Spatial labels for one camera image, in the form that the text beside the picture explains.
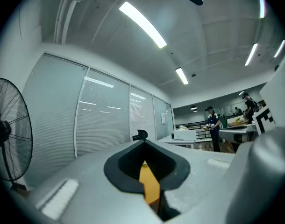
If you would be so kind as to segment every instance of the cap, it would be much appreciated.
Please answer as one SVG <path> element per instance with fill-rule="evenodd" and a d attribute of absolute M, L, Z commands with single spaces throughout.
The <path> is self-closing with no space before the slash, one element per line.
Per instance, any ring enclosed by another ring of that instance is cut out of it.
<path fill-rule="evenodd" d="M 212 109 L 213 109 L 212 106 L 208 106 L 208 107 L 205 109 L 205 111 L 212 110 Z"/>
<path fill-rule="evenodd" d="M 246 96 L 248 96 L 249 94 L 247 92 L 244 92 L 242 99 L 244 99 Z"/>

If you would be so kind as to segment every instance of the fan motor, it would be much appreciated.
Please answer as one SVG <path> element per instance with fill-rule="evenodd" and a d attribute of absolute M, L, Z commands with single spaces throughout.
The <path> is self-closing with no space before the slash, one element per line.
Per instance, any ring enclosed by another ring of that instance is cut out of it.
<path fill-rule="evenodd" d="M 7 121 L 0 120 L 0 142 L 5 142 L 8 140 L 12 128 Z"/>

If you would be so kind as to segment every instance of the white counter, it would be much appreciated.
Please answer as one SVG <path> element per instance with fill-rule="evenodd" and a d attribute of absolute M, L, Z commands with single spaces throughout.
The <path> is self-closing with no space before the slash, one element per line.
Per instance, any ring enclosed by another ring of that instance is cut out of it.
<path fill-rule="evenodd" d="M 195 140 L 174 140 L 171 138 L 171 135 L 158 140 L 159 142 L 167 143 L 167 144 L 174 144 L 174 145 L 190 145 L 193 148 L 195 144 Z"/>

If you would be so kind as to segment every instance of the fan grille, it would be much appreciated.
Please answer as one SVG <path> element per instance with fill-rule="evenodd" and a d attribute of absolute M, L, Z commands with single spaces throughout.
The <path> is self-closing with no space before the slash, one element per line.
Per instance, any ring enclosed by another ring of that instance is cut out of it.
<path fill-rule="evenodd" d="M 32 155 L 32 131 L 29 113 L 24 99 L 8 80 L 0 78 L 0 120 L 6 120 L 11 126 L 11 134 L 4 142 L 6 159 L 13 180 L 26 172 Z M 10 180 L 0 147 L 0 175 Z"/>

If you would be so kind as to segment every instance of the glass partition wall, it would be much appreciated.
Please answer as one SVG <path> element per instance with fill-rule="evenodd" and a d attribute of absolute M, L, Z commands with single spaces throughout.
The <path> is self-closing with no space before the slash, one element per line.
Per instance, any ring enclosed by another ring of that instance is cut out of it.
<path fill-rule="evenodd" d="M 24 92 L 33 130 L 33 158 L 24 180 L 34 188 L 78 156 L 173 130 L 171 106 L 119 78 L 43 55 Z"/>

